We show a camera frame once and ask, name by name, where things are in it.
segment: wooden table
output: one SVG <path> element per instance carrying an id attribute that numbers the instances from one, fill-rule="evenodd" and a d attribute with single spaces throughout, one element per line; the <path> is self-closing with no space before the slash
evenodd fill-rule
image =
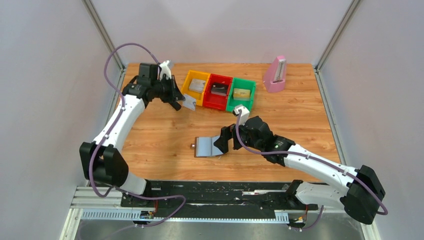
<path id="1" fill-rule="evenodd" d="M 268 67 L 269 64 L 181 63 L 175 64 L 172 74 L 180 89 L 189 70 L 256 81 L 251 117 L 260 116 L 274 134 L 339 163 L 312 66 L 288 64 L 285 89 L 278 93 L 268 93 L 262 83 Z M 136 63 L 128 66 L 124 86 L 138 74 L 138 69 Z M 200 106 L 196 111 L 185 107 L 175 111 L 169 104 L 154 99 L 133 125 L 122 155 L 131 172 L 149 180 L 319 182 L 245 149 L 230 149 L 222 157 L 194 157 L 190 145 L 195 137 L 219 135 L 221 127 L 235 122 L 230 112 Z"/>

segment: gray wall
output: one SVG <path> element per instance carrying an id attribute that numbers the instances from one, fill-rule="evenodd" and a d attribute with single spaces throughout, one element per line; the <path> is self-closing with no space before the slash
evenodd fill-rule
<path id="1" fill-rule="evenodd" d="M 178 63 L 316 63 L 351 0 L 92 0 L 116 45 Z M 123 49 L 125 63 L 151 62 Z"/>
<path id="2" fill-rule="evenodd" d="M 108 51 L 80 0 L 1 1 L 0 43 L 0 239 L 56 240 L 109 111 Z"/>
<path id="3" fill-rule="evenodd" d="M 365 0 L 322 71 L 347 162 L 386 190 L 383 240 L 422 239 L 424 2 Z"/>

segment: pink metronome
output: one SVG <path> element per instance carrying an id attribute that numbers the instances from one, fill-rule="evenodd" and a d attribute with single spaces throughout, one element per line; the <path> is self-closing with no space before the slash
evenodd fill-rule
<path id="1" fill-rule="evenodd" d="M 263 76 L 263 84 L 268 93 L 277 93 L 286 85 L 286 58 L 277 56 Z"/>

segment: robotic arm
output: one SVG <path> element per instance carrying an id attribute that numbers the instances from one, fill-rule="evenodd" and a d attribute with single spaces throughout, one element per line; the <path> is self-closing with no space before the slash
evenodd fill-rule
<path id="1" fill-rule="evenodd" d="M 94 157 L 92 168 L 94 181 L 149 197 L 150 182 L 129 172 L 121 150 L 134 122 L 154 98 L 160 98 L 162 102 L 169 103 L 177 111 L 181 109 L 177 101 L 184 100 L 184 96 L 177 87 L 175 77 L 171 75 L 171 67 L 170 61 L 159 65 L 140 64 L 138 76 L 135 76 L 123 88 L 124 106 L 121 100 L 101 133 L 94 138 L 93 142 L 84 142 L 79 148 L 86 179 L 89 179 L 92 154 L 111 128 Z"/>
<path id="2" fill-rule="evenodd" d="M 362 181 L 381 201 L 386 193 L 372 168 L 363 165 L 356 169 L 318 156 L 290 139 L 273 134 L 268 124 L 259 116 L 249 118 L 249 113 L 246 107 L 236 106 L 233 114 L 238 116 L 238 129 L 236 124 L 223 127 L 214 146 L 227 153 L 228 140 L 233 139 L 235 150 L 241 147 L 257 149 L 260 152 L 246 148 L 250 152 L 263 155 L 273 164 L 300 170 L 328 184 L 294 180 L 286 191 L 293 202 L 344 209 L 349 216 L 361 223 L 373 222 L 380 204 L 359 181 L 351 177 Z"/>

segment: storage box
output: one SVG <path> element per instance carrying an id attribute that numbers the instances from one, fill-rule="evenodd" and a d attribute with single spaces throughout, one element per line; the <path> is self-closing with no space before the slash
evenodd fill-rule
<path id="1" fill-rule="evenodd" d="M 203 106 L 203 98 L 205 94 L 205 89 L 206 89 L 206 86 L 208 85 L 210 75 L 211 74 L 207 72 L 189 70 L 187 76 L 185 77 L 184 84 L 182 85 L 181 93 L 190 95 L 193 98 L 195 98 L 197 106 Z M 190 83 L 192 82 L 193 79 L 200 79 L 200 80 L 206 81 L 205 88 L 203 89 L 202 93 L 191 91 L 189 89 Z"/>
<path id="2" fill-rule="evenodd" d="M 203 98 L 203 106 L 211 109 L 218 109 L 225 111 L 228 102 L 228 96 L 230 93 L 233 78 L 229 76 L 221 76 L 217 74 L 210 74 L 209 81 L 206 84 Z M 214 84 L 224 84 L 228 86 L 228 90 L 225 96 L 211 93 L 211 89 Z"/>
<path id="3" fill-rule="evenodd" d="M 233 98 L 234 88 L 250 90 L 250 100 L 249 101 L 234 100 Z M 237 77 L 233 78 L 231 89 L 229 90 L 229 93 L 228 93 L 228 102 L 226 105 L 227 112 L 232 112 L 234 107 L 240 104 L 245 106 L 249 111 L 251 111 L 253 106 L 253 99 L 255 96 L 255 89 L 256 89 L 255 81 L 250 81 L 250 80 L 237 78 Z"/>

